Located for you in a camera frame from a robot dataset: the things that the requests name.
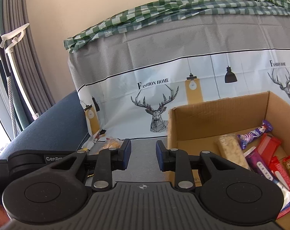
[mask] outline metal screw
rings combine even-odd
[[[189,189],[193,187],[193,183],[190,181],[181,181],[178,183],[178,186],[182,189]]]
[[[93,186],[97,189],[104,189],[109,186],[109,183],[107,181],[96,181]]]

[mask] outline purple package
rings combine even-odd
[[[262,125],[244,135],[238,135],[240,146],[242,150],[245,150],[247,144],[251,143],[255,138],[258,138],[273,130],[273,126],[266,120],[262,121]]]
[[[244,153],[244,156],[251,170],[269,179],[281,189],[283,194],[283,206],[281,211],[288,208],[288,206],[290,206],[290,191],[278,180],[276,176],[272,174],[272,172],[258,153],[256,147],[250,148]]]

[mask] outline garment steamer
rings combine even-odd
[[[17,68],[16,68],[16,63],[13,57],[13,47],[21,41],[21,39],[24,37],[25,35],[25,31],[26,28],[29,26],[29,23],[26,23],[25,25],[11,31],[10,33],[7,34],[3,34],[2,36],[0,36],[0,61],[2,63],[3,69],[5,71],[5,75],[7,77],[7,83],[8,83],[8,97],[9,97],[9,104],[10,104],[10,112],[11,112],[11,120],[12,120],[12,128],[13,128],[13,135],[14,138],[17,136],[17,128],[16,128],[16,121],[15,121],[15,114],[14,114],[14,105],[13,105],[13,96],[12,96],[12,87],[11,87],[11,72],[9,70],[9,65],[7,63],[6,60],[6,56],[5,54],[8,55],[9,58],[9,62],[10,62],[10,66],[11,66],[11,70],[13,71],[14,77],[16,79],[17,85],[19,87],[19,90],[23,96],[23,99],[25,100],[25,103],[33,117],[34,120],[37,119],[38,117],[38,113],[35,113],[28,96],[25,93],[25,87],[23,86],[22,82],[21,82],[21,78],[19,73],[17,72]],[[4,45],[6,40],[12,39],[11,44],[4,49]]]

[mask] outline checkered fabric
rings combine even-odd
[[[195,15],[212,14],[290,16],[290,0],[158,0],[116,14],[67,38],[64,46],[73,53],[97,38]]]

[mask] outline deer print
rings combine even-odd
[[[288,77],[285,75],[285,77],[286,77],[286,82],[285,82],[285,87],[282,85],[282,83],[281,83],[281,81],[279,81],[278,80],[278,76],[276,75],[276,78],[274,77],[274,68],[273,68],[273,71],[272,71],[272,76],[269,74],[269,73],[267,73],[268,75],[269,75],[269,77],[271,78],[271,80],[275,83],[275,84],[277,84],[277,85],[279,85],[280,86],[280,89],[281,90],[283,90],[283,91],[285,91],[285,93],[289,96],[289,98],[290,98],[290,73],[289,73],[289,71],[288,71],[288,69],[286,69],[287,70],[287,72],[288,72]]]
[[[168,125],[168,121],[167,120],[163,120],[161,114],[163,112],[165,112],[166,107],[165,105],[172,102],[179,90],[179,86],[177,87],[177,91],[174,94],[174,90],[171,89],[170,87],[167,86],[168,89],[170,89],[170,96],[169,99],[167,100],[166,97],[163,94],[163,101],[162,103],[159,103],[159,108],[157,110],[154,110],[151,108],[150,104],[147,104],[145,101],[145,97],[143,99],[143,103],[141,103],[141,101],[138,100],[138,96],[141,93],[141,90],[139,91],[138,95],[136,96],[135,100],[132,99],[131,97],[131,101],[132,103],[134,103],[136,106],[139,107],[143,107],[145,108],[145,111],[147,113],[149,113],[150,115],[152,115],[152,123],[150,125],[150,131],[152,132],[163,132],[163,131],[167,131],[167,125]]]

